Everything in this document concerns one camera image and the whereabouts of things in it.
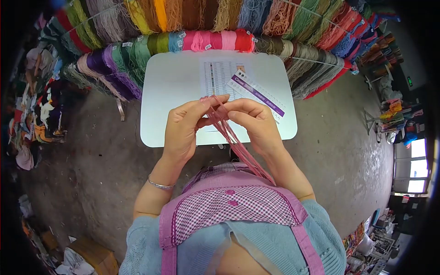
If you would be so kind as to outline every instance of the bangle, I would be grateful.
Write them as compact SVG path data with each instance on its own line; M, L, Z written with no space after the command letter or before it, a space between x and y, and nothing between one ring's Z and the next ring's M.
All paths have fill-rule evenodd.
M154 187L157 187L157 188L159 188L159 189L170 190L170 189L172 189L172 188L174 187L174 185L176 185L176 184L173 184L173 185L169 185L169 186L167 186L167 185L160 185L160 184L154 183L154 182L152 182L152 181L150 180L150 176L151 176L151 174L148 175L148 182L149 182L151 185L153 185Z

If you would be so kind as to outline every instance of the white tabletop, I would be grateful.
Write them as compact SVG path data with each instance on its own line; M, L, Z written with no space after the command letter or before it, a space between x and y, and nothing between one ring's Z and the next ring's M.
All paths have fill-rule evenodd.
M201 64L211 59L239 60L246 64L246 74L253 76L286 107L284 118L278 124L281 139L291 139L296 135L297 119L292 93L286 69L278 56L222 50L182 51L154 55L147 63L140 114L140 137L145 145L163 147L168 112L202 97L205 91ZM235 125L233 130L242 143L249 142L246 129ZM219 132L207 132L205 127L197 131L197 145L224 143L227 141Z

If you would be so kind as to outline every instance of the woman's right hand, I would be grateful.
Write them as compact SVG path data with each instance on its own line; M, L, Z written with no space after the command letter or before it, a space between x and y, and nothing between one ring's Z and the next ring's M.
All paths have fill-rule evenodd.
M246 128L252 147L264 158L284 150L271 109L252 99L236 99L224 107L230 120Z

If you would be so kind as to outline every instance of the purple apron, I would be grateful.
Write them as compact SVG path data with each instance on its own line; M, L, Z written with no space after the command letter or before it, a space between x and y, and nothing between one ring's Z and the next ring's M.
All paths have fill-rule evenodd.
M308 214L287 189L251 174L244 163L225 163L201 170L167 203L159 220L162 275L177 274L177 246L200 228L228 220L251 220L289 226L311 275L324 267L302 223Z

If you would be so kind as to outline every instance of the gray floor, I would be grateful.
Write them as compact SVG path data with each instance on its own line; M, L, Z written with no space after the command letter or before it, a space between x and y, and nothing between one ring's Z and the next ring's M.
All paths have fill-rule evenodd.
M378 103L361 76L346 73L327 91L295 102L298 133L284 141L341 237L389 198L393 148L368 136L363 122L363 108L379 115ZM90 94L72 117L68 142L45 145L43 163L22 173L36 216L62 247L69 235L84 234L124 259L134 200L162 154L140 140L139 111L139 102L128 104L120 122L114 99ZM226 160L226 150L198 147L175 194L202 166Z

